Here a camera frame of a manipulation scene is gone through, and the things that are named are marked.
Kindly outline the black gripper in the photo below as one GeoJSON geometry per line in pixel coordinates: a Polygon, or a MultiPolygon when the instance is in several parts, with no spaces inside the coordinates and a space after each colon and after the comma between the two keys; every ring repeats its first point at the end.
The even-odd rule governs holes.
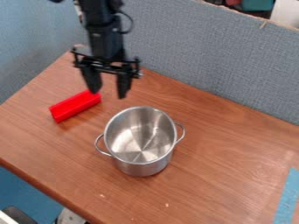
{"type": "Polygon", "coordinates": [[[74,46],[73,65],[80,70],[88,91],[94,94],[102,86],[100,73],[116,75],[117,98],[124,99],[132,79],[140,74],[140,59],[129,59],[124,48],[124,33],[117,27],[89,26],[88,45],[74,46]]]}

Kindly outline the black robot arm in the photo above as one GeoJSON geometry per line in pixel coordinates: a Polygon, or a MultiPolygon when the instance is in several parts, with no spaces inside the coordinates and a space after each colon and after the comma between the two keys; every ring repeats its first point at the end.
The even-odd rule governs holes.
{"type": "Polygon", "coordinates": [[[141,76],[140,59],[126,58],[122,36],[133,26],[122,29],[120,14],[129,21],[133,19],[121,11],[122,5],[122,0],[78,0],[88,45],[74,46],[70,50],[73,66],[80,70],[88,91],[97,93],[102,87],[101,74],[113,74],[118,99],[126,97],[132,79],[141,76]]]}

